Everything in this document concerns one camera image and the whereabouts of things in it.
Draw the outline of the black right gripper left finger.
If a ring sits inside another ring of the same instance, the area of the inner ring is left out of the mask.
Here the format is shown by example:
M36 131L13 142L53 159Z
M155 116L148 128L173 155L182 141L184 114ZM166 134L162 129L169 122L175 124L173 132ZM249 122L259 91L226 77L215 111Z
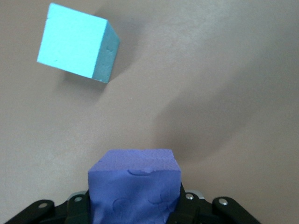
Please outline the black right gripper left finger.
M90 195L89 190L71 194L67 202L67 224L90 224Z

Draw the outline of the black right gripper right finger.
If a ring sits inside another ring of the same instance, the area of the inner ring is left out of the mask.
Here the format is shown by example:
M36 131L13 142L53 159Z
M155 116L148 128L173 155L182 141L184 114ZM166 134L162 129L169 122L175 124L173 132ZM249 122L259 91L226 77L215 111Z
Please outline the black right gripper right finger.
M185 190L180 186L180 196L175 210L169 215L167 224L200 224L199 201L205 199L198 190Z

